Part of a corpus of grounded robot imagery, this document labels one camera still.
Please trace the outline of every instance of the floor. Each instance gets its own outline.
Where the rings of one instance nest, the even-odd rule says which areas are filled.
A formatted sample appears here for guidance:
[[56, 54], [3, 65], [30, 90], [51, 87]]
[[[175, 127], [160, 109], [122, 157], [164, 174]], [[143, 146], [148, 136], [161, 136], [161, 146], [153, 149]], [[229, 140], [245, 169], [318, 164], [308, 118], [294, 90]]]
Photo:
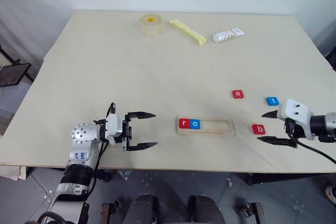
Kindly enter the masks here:
[[[336, 185], [336, 175], [248, 186], [242, 174], [161, 170], [112, 170], [110, 182], [98, 181], [88, 203], [89, 223], [100, 223], [101, 204], [121, 198], [124, 207], [110, 223], [122, 224], [132, 200], [142, 194], [158, 196], [161, 222], [183, 222], [190, 195], [215, 200], [227, 224], [256, 223], [240, 218], [233, 207], [242, 202], [260, 202], [266, 223], [335, 224], [336, 206], [324, 195], [327, 185]], [[0, 177], [0, 223], [37, 220], [46, 211], [62, 172], [33, 168], [26, 180]]]

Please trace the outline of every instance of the wooden tabletop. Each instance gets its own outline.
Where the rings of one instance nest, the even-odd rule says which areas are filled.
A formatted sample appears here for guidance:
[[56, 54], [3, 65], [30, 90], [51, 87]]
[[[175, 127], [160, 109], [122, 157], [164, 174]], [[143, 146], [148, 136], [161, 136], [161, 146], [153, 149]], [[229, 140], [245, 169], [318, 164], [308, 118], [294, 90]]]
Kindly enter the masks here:
[[[206, 37], [231, 27], [246, 33], [200, 47], [168, 25], [163, 34], [143, 35], [142, 15], [73, 14], [0, 141], [1, 163], [64, 167], [73, 126], [104, 118], [115, 102], [121, 116], [156, 114], [132, 120], [132, 143], [158, 145], [138, 152], [109, 146], [102, 168], [335, 172], [316, 153], [263, 143], [252, 131], [252, 124], [263, 124], [267, 135], [286, 136], [283, 121], [261, 118], [276, 109], [268, 96], [295, 99], [315, 114], [336, 110], [336, 75], [294, 17], [159, 13]], [[233, 99], [236, 89], [243, 99]], [[230, 119], [236, 135], [180, 135], [179, 116]], [[336, 155], [336, 145], [302, 141]]]

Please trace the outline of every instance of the white tube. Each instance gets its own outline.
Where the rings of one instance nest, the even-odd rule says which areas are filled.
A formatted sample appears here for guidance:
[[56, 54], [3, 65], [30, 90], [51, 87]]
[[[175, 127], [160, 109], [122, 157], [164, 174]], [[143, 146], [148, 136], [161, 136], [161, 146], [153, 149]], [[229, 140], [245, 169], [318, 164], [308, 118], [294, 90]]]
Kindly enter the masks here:
[[233, 39], [237, 36], [244, 35], [245, 33], [238, 29], [237, 27], [231, 28], [226, 31], [221, 31], [220, 33], [216, 33], [212, 36], [214, 42], [220, 42], [223, 40]]

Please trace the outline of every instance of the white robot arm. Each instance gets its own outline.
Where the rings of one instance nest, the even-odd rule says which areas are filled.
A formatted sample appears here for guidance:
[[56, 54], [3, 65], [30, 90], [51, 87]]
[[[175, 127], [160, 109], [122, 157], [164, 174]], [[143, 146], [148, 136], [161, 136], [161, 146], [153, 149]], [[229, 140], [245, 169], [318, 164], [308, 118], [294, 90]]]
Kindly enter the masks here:
[[[115, 113], [116, 105], [112, 103], [106, 119], [94, 121], [95, 124], [81, 123], [72, 129], [72, 149], [66, 165], [64, 176], [57, 186], [48, 211], [38, 221], [28, 223], [74, 223], [86, 224], [89, 205], [85, 202], [96, 184], [96, 174], [101, 156], [109, 144], [122, 143], [123, 151], [139, 151], [157, 144], [141, 143], [130, 146], [132, 118], [146, 119], [155, 115], [146, 112], [130, 112], [123, 120]], [[92, 178], [95, 178], [89, 189]]]
[[329, 112], [326, 115], [314, 115], [306, 105], [292, 99], [281, 104], [278, 110], [262, 115], [264, 118], [278, 118], [285, 122], [285, 130], [289, 136], [277, 138], [276, 136], [258, 137], [263, 142], [274, 145], [287, 145], [297, 148], [301, 145], [311, 151], [319, 153], [336, 164], [336, 161], [327, 154], [305, 145], [298, 141], [299, 138], [315, 140], [323, 143], [336, 142], [336, 112]]

